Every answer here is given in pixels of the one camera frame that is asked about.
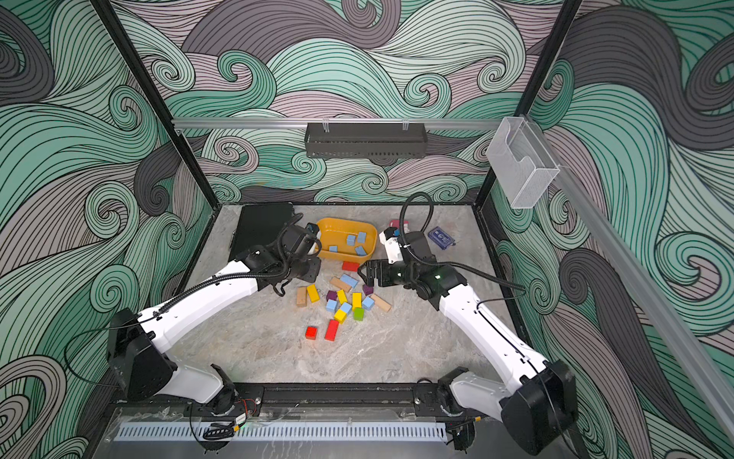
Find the blue long block top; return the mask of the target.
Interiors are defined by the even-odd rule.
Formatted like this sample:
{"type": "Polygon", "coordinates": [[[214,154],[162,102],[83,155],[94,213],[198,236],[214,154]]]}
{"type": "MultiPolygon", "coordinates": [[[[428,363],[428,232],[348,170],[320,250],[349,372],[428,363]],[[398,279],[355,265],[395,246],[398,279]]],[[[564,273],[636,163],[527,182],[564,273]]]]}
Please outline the blue long block top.
{"type": "Polygon", "coordinates": [[[345,284],[349,285],[351,289],[355,289],[357,285],[359,285],[359,281],[351,277],[351,275],[344,274],[340,277],[340,280],[344,282],[345,284]]]}

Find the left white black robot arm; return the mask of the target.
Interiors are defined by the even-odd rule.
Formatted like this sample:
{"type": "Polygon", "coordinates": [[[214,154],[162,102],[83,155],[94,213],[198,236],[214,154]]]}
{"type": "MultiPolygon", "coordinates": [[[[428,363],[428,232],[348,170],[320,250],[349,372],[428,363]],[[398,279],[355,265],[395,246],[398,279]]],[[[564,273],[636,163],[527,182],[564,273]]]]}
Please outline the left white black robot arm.
{"type": "Polygon", "coordinates": [[[313,281],[322,244],[315,224],[284,226],[267,245],[252,245],[209,279],[170,300],[134,313],[125,308],[110,321],[106,359],[126,401],[173,396],[228,413],[239,399],[218,365],[177,363],[168,351],[190,331],[234,302],[267,288],[279,295],[294,279],[313,281]]]}

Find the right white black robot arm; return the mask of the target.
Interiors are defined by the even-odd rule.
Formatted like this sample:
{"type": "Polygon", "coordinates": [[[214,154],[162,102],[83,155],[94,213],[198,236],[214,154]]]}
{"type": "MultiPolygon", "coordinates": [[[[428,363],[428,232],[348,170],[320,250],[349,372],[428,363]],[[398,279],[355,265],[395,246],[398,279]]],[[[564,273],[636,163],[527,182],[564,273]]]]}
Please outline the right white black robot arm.
{"type": "Polygon", "coordinates": [[[357,271],[369,286],[401,285],[456,324],[497,371],[493,382],[464,371],[448,382],[449,399],[500,421],[526,453],[537,455],[578,418],[575,374],[549,361],[506,327],[454,266],[369,260],[357,271]]]}

